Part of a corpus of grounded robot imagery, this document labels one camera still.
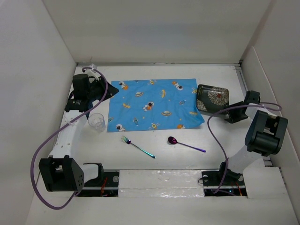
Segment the clear plastic cup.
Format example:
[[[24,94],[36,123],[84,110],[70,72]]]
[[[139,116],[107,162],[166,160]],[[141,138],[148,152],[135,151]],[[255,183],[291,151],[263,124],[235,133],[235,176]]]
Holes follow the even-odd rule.
[[[100,113],[90,114],[88,118],[88,124],[93,130],[99,133],[104,132],[106,128],[104,116]]]

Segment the dark floral square plate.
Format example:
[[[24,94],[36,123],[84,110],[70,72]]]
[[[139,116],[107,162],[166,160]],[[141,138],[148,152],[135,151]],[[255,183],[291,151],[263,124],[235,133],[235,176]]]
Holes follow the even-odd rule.
[[[229,106],[229,90],[226,88],[199,84],[196,94],[198,111],[216,113]]]

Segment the blue space-print cloth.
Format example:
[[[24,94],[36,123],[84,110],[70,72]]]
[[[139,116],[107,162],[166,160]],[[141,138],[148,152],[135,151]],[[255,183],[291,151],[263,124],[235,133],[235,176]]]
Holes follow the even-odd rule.
[[[112,81],[107,131],[191,129],[204,123],[196,108],[196,79]]]

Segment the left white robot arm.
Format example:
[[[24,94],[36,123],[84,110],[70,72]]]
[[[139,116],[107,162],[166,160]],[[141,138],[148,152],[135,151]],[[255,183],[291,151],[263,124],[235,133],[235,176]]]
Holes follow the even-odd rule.
[[[84,163],[75,160],[81,131],[88,121],[93,102],[105,101],[118,93],[102,75],[78,74],[72,80],[71,91],[64,109],[62,130],[47,158],[39,161],[39,170],[49,192],[80,192],[88,182],[99,186],[104,182],[101,163]]]

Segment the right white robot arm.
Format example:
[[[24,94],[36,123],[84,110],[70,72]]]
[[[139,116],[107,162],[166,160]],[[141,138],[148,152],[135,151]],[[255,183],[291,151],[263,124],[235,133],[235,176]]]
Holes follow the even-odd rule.
[[[260,93],[252,90],[246,92],[244,101],[229,106],[227,122],[233,124],[247,118],[252,122],[245,137],[245,145],[220,165],[217,180],[223,185],[237,181],[256,160],[276,155],[281,150],[288,119],[259,106]]]

